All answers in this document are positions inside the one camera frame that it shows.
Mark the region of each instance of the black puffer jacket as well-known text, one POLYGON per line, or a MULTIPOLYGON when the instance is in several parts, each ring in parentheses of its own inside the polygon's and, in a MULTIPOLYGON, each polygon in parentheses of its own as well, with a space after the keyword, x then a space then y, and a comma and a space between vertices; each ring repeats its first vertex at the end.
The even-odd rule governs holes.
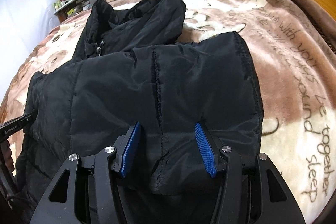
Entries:
POLYGON ((16 164, 31 201, 26 222, 70 154, 96 154, 138 121, 142 139, 121 191, 129 222, 209 223, 219 181, 204 168, 195 123, 204 120, 252 165, 263 109, 244 40, 232 32, 175 43, 185 11, 182 0, 120 11, 97 1, 72 60, 32 77, 25 112, 38 116, 16 164))

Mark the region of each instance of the blue gripper pad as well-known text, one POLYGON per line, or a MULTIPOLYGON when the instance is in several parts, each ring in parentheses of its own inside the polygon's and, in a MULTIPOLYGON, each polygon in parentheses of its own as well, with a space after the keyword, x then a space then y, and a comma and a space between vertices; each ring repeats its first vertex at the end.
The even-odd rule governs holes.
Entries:
POLYGON ((123 178, 126 177, 127 173, 132 168, 134 156, 140 141, 140 136, 141 125, 139 122, 137 122, 123 154, 122 167, 120 169, 120 174, 123 178))
POLYGON ((203 158, 205 169, 211 175, 211 177, 214 178, 217 174, 215 156, 199 123, 196 123, 195 125, 195 137, 199 151, 201 152, 203 158))

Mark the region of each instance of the metal screw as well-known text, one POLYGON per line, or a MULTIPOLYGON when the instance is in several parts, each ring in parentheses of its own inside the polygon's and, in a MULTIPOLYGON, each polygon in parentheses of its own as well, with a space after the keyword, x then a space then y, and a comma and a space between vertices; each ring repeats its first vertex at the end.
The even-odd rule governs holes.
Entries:
POLYGON ((260 153, 259 154, 259 158, 261 159, 261 160, 267 160, 267 155, 265 154, 265 153, 260 153))
POLYGON ((226 145, 222 147, 222 150, 225 153, 230 153, 232 151, 232 148, 226 145))
POLYGON ((77 155, 77 154, 71 154, 71 155, 69 156, 69 160, 71 160, 71 161, 77 160, 77 158, 78 158, 78 155, 77 155))
POLYGON ((108 147, 105 148, 105 152, 110 154, 110 153, 114 152, 114 149, 115 148, 113 146, 108 146, 108 147))

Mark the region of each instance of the bed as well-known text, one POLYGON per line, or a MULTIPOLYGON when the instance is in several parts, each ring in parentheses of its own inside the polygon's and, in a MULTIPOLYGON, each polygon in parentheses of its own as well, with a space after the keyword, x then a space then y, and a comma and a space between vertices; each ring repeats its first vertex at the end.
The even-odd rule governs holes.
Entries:
MULTIPOLYGON (((115 0, 129 9, 140 0, 115 0)), ((261 151, 290 187, 306 223, 313 223, 336 188, 336 21, 313 0, 183 0, 181 42, 223 32, 246 41, 259 78, 263 107, 261 151)), ((32 75, 71 59, 90 10, 69 18, 35 47, 13 78, 0 123, 23 114, 32 75)), ((23 133, 10 139, 14 158, 23 133)))

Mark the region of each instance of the brown blanket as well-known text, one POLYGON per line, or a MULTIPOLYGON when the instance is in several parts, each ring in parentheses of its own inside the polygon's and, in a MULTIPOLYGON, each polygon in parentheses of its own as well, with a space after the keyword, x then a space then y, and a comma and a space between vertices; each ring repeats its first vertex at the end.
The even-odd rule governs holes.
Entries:
MULTIPOLYGON (((111 5, 127 9, 139 1, 111 5)), ((265 111, 261 151, 282 172, 312 223, 336 188, 336 22, 313 0, 183 1, 187 12, 180 41, 199 42, 229 31, 246 40, 265 111)), ((0 122, 22 115, 34 72, 52 72, 71 59, 89 14, 65 21, 34 49, 11 82, 0 122)), ((16 156, 22 135, 10 140, 16 156)))

